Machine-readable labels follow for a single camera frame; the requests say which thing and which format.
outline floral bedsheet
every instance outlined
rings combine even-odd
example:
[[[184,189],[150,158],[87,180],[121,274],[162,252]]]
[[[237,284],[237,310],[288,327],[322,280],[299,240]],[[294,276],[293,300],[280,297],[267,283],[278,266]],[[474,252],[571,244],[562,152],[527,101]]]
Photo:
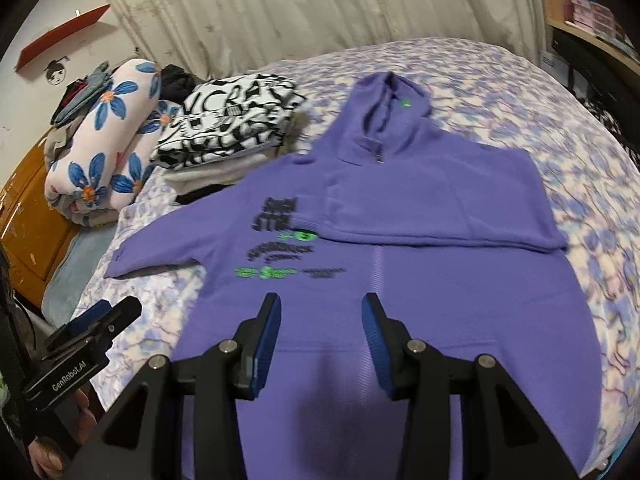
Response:
[[[567,256],[584,291],[602,352],[598,433],[583,473],[609,456],[640,420],[640,174],[622,147],[578,101],[542,70],[507,50],[466,40],[425,38],[345,50],[261,69],[299,83],[310,123],[301,149],[338,114],[354,83],[390,70],[427,88],[444,130],[495,146],[526,149],[536,161]],[[156,170],[136,203],[120,214],[107,253],[75,316],[105,298],[132,294],[142,316],[116,338],[110,364],[93,379],[111,405],[151,355],[171,355],[202,285],[200,266],[103,279],[120,243],[173,210],[174,192]]]

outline pile of clothes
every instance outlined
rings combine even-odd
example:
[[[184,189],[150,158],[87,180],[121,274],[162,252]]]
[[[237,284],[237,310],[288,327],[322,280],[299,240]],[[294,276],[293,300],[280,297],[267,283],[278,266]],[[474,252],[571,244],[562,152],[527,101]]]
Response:
[[[45,197],[73,222],[113,222],[153,171],[150,155],[196,79],[179,67],[104,62],[67,87],[44,145]]]
[[[273,74],[212,80],[189,95],[161,134],[151,161],[178,203],[236,183],[247,171],[286,151],[305,97],[296,83]]]

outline human hand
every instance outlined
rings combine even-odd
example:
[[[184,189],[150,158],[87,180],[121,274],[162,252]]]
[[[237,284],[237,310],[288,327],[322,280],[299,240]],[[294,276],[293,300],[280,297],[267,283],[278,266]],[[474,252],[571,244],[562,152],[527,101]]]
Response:
[[[78,426],[73,438],[78,444],[84,444],[89,439],[89,435],[96,427],[97,422],[94,414],[89,411],[89,399],[81,390],[74,392],[74,399],[78,406],[79,416]],[[29,457],[33,470],[40,478],[45,480],[47,478],[53,478],[54,480],[62,478],[65,468],[64,463],[59,453],[51,446],[36,438],[29,444]]]

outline green logo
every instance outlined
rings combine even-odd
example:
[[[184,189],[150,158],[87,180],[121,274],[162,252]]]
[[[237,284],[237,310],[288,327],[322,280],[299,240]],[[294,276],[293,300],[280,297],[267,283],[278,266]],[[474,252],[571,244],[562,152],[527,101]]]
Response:
[[[274,269],[270,266],[264,266],[260,269],[260,277],[263,280],[271,280],[273,278],[282,280],[287,274],[295,274],[296,272],[296,269]]]
[[[254,276],[260,276],[263,280],[282,280],[287,277],[288,274],[296,274],[296,269],[275,269],[274,267],[264,266],[260,269],[255,267],[236,267],[236,276],[238,278],[252,278]]]
[[[310,242],[318,238],[318,235],[309,231],[294,231],[292,233],[280,233],[278,235],[278,240],[289,240],[291,238],[295,238],[300,242]]]
[[[238,278],[252,278],[258,274],[258,269],[253,267],[236,267],[236,276]]]

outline purple hoodie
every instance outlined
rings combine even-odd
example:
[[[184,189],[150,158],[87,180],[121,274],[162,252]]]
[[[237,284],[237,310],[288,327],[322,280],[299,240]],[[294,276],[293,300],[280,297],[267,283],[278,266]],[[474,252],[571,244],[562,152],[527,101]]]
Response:
[[[267,292],[282,298],[267,385],[238,402],[251,480],[395,478],[406,403],[378,386],[360,319],[367,292],[445,354],[496,356],[578,472],[591,452],[600,347],[536,167],[523,150],[437,129],[430,112],[419,86],[368,76],[308,155],[158,219],[114,255],[111,277],[206,268],[173,359],[233,335]],[[457,480],[456,403],[452,416]]]

